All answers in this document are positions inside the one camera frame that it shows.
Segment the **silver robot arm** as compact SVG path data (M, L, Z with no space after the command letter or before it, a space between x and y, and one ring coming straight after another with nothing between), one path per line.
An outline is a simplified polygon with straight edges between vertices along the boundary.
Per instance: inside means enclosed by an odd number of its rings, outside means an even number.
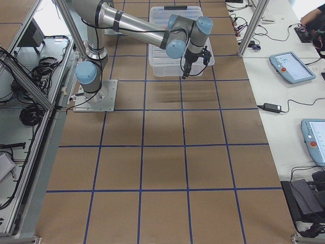
M73 1L77 14L95 30L111 28L137 40L165 50L172 59L184 58L181 63L182 79L191 75L192 64L199 58L208 65L211 53L205 45L213 22L200 16L192 20L180 15L170 16L167 28L149 23L109 6L105 1Z

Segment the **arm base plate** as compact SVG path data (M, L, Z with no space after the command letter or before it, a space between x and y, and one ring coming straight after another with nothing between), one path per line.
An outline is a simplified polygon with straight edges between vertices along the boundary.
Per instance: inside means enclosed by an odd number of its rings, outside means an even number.
M75 100L74 112L113 112L115 108L116 93L118 80L104 80L102 88L93 97L91 94L84 93L81 85L79 85L79 93Z

